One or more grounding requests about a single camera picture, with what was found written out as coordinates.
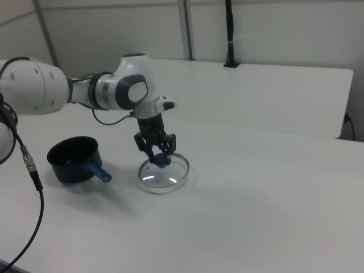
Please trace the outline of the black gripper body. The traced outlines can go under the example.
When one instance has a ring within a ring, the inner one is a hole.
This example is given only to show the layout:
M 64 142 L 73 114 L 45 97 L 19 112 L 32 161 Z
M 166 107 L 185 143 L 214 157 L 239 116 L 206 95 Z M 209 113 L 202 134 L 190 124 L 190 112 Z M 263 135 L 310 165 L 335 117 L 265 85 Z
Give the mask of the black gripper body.
M 150 136 L 157 136 L 159 134 L 165 135 L 164 122 L 162 114 L 159 113 L 151 118 L 137 119 L 140 133 L 144 140 Z

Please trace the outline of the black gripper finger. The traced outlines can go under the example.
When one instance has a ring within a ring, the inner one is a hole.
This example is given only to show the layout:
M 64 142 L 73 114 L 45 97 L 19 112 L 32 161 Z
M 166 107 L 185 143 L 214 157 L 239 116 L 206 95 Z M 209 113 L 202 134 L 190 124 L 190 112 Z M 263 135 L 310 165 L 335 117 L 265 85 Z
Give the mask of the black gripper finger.
M 152 150 L 152 145 L 150 145 L 150 143 L 148 141 L 143 139 L 142 133 L 140 133 L 140 132 L 136 133 L 134 135 L 134 140 L 135 140 L 136 145 L 137 145 L 138 149 L 140 150 L 140 152 L 144 152 L 148 156 L 150 163 L 154 164 L 155 155 Z
M 171 156 L 176 151 L 176 135 L 175 134 L 164 134 L 162 136 L 162 142 L 158 145 L 161 151 L 158 154 L 158 165 L 167 166 L 171 164 Z

